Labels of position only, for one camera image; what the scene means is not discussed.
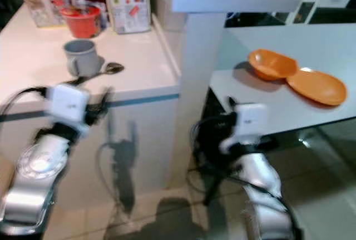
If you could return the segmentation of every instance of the orange bowl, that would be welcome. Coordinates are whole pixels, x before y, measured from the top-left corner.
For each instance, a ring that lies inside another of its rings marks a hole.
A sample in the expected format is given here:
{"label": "orange bowl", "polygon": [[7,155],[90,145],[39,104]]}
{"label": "orange bowl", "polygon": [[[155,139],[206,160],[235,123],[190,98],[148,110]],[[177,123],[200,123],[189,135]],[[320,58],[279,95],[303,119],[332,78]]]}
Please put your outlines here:
{"label": "orange bowl", "polygon": [[298,71],[295,59],[266,49],[251,52],[248,59],[256,75],[266,81],[283,79]]}

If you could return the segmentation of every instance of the tiled floor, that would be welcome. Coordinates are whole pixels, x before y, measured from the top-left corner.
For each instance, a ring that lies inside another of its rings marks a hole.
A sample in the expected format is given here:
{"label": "tiled floor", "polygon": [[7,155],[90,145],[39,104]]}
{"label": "tiled floor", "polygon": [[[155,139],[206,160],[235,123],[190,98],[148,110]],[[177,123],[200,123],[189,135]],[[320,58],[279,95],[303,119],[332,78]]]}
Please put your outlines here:
{"label": "tiled floor", "polygon": [[[267,154],[306,240],[356,239],[353,124],[280,134],[281,146]],[[189,177],[200,189],[211,182],[196,172]],[[72,212],[56,207],[45,240],[246,239],[241,210],[247,198],[240,186],[224,182],[209,207],[202,199],[186,185],[137,198],[131,213],[113,202]]]}

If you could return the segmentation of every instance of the gray mug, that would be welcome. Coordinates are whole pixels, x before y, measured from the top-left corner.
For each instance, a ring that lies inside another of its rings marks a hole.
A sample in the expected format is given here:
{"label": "gray mug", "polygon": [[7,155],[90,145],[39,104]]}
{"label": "gray mug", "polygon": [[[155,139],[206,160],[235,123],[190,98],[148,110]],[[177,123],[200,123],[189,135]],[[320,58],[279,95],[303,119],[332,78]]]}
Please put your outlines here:
{"label": "gray mug", "polygon": [[73,40],[63,46],[73,76],[93,77],[100,73],[103,61],[97,55],[95,44],[89,40]]}

